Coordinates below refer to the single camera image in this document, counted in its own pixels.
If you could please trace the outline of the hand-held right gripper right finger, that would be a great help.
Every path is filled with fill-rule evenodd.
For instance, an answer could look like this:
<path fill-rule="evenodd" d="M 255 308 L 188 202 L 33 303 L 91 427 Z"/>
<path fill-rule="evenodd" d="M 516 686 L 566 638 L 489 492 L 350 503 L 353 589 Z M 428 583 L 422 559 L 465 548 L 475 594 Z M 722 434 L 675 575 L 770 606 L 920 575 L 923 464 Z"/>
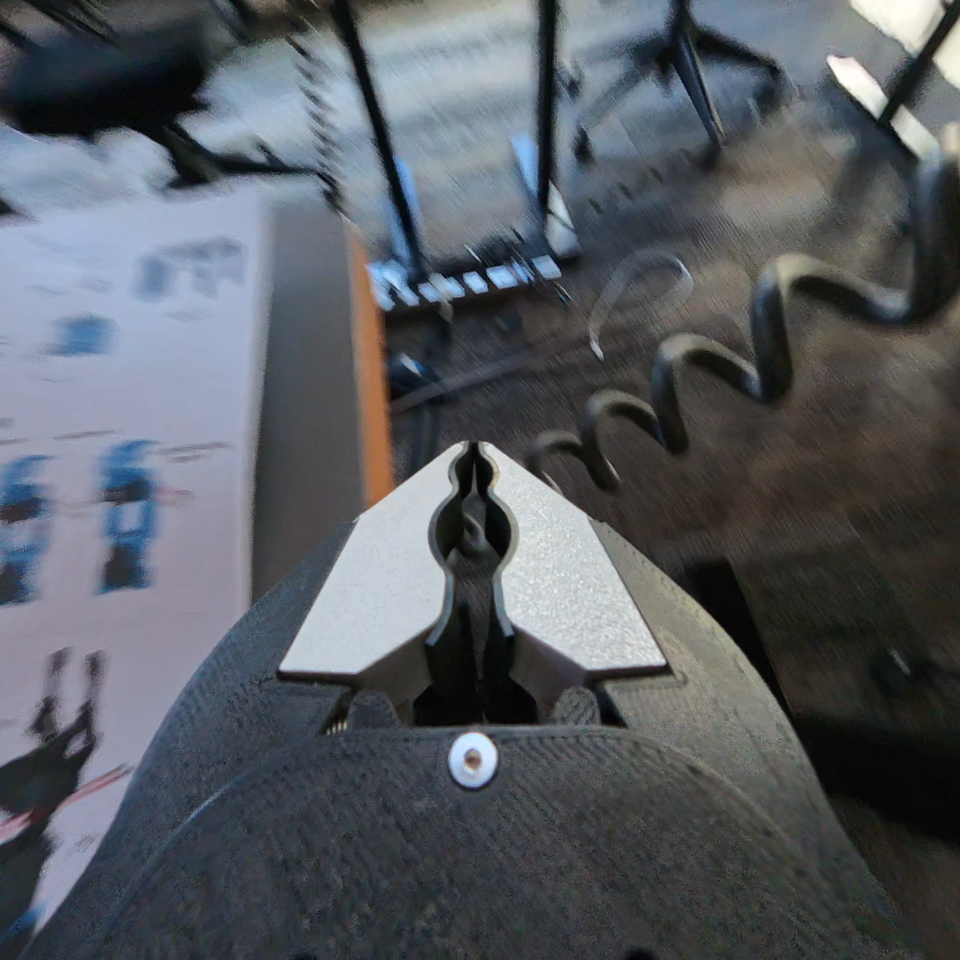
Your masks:
<path fill-rule="evenodd" d="M 481 694 L 493 722 L 535 722 L 571 688 L 669 672 L 592 518 L 493 444 L 477 443 L 490 577 Z"/>

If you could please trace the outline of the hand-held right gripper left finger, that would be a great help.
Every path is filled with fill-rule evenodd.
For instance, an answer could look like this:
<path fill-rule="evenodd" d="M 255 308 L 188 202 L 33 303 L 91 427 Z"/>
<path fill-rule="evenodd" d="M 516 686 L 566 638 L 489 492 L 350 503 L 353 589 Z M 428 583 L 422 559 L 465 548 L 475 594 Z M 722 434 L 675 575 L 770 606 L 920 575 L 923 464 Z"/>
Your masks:
<path fill-rule="evenodd" d="M 460 441 L 355 521 L 279 678 L 385 694 L 418 725 L 482 719 L 468 599 L 458 584 L 482 530 L 464 510 L 476 442 Z"/>

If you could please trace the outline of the illustrated assembly instruction manual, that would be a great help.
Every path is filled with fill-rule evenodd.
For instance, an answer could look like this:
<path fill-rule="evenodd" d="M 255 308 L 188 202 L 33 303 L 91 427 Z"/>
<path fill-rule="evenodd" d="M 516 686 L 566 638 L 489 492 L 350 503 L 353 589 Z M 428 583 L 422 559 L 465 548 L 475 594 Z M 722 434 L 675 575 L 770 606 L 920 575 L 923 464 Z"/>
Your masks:
<path fill-rule="evenodd" d="M 2 228 L 2 954 L 248 605 L 272 246 L 249 182 Z"/>

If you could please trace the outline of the clear plastic loop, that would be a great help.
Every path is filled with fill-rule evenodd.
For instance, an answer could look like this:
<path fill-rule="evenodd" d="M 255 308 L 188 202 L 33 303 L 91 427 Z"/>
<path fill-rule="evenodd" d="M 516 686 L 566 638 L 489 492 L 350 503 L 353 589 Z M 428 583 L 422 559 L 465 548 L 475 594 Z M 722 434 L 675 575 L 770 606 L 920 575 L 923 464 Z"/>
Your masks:
<path fill-rule="evenodd" d="M 656 248 L 642 248 L 620 260 L 606 280 L 586 319 L 586 339 L 593 356 L 605 362 L 602 332 L 631 283 L 656 271 L 667 271 L 672 286 L 659 294 L 654 302 L 666 301 L 668 306 L 681 306 L 694 290 L 694 279 L 687 265 L 678 256 Z"/>

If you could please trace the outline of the black chair base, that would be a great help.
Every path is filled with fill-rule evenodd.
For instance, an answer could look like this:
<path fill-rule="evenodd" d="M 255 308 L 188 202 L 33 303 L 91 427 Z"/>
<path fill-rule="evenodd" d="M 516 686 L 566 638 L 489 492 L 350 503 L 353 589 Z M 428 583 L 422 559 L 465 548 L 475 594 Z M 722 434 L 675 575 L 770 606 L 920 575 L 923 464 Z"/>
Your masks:
<path fill-rule="evenodd" d="M 577 120 L 571 150 L 580 164 L 592 162 L 592 131 L 647 77 L 655 75 L 668 87 L 677 78 L 691 102 L 707 136 L 703 162 L 715 162 L 725 149 L 727 136 L 704 77 L 704 62 L 734 64 L 763 72 L 764 80 L 754 90 L 752 102 L 759 114 L 771 111 L 787 87 L 786 72 L 768 54 L 756 51 L 699 23 L 689 1 L 674 1 L 663 29 L 618 39 L 591 48 L 589 64 L 621 63 L 619 77 L 599 94 Z"/>

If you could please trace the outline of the black office chair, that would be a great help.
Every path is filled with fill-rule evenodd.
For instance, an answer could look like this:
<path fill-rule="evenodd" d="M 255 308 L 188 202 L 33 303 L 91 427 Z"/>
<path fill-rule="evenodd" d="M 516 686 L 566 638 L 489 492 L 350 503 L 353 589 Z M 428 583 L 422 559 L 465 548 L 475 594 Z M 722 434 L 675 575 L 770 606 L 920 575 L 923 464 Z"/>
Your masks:
<path fill-rule="evenodd" d="M 285 162 L 264 142 L 261 159 L 218 153 L 181 122 L 203 111 L 200 91 L 220 56 L 219 38 L 235 44 L 256 38 L 258 13 L 249 2 L 205 2 L 201 12 L 135 30 L 117 30 L 97 2 L 27 2 L 59 32 L 37 40 L 2 21 L 2 41 L 18 51 L 2 81 L 2 116 L 25 135 L 94 141 L 114 130 L 150 139 L 174 169 L 171 188 L 209 186 L 230 176 L 310 176 L 332 210 L 343 196 L 322 94 L 322 64 L 307 38 L 306 2 L 286 2 L 286 43 L 292 51 L 313 141 L 311 161 Z"/>

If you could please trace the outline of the black table leg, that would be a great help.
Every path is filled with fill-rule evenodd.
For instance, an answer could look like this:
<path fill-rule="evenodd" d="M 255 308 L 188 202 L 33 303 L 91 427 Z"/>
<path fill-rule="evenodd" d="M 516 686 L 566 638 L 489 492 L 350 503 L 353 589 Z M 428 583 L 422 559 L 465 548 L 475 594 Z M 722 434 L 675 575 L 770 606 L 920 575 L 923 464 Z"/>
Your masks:
<path fill-rule="evenodd" d="M 938 141 L 910 111 L 937 67 L 941 48 L 952 45 L 958 2 L 850 2 L 858 16 L 895 41 L 905 58 L 886 85 L 852 56 L 829 55 L 825 64 L 836 86 L 883 134 L 914 160 L 934 152 Z"/>

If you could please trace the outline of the black table frame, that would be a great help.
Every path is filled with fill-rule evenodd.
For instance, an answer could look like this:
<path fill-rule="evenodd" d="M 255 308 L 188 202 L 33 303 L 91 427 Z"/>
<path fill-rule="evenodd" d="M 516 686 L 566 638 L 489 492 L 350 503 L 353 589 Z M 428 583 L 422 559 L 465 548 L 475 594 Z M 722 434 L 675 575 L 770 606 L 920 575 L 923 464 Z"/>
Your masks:
<path fill-rule="evenodd" d="M 414 175 L 396 153 L 378 97 L 369 57 L 350 2 L 331 3 L 335 29 L 348 55 L 387 185 L 391 258 L 368 264 L 375 304 L 387 319 L 438 313 L 509 296 L 535 287 L 556 291 L 562 267 L 581 247 L 570 210 L 556 183 L 558 30 L 560 5 L 536 3 L 536 97 L 534 136 L 511 139 L 515 168 L 531 207 L 531 226 L 496 237 L 492 256 L 468 247 L 464 257 L 435 269 L 426 257 Z"/>

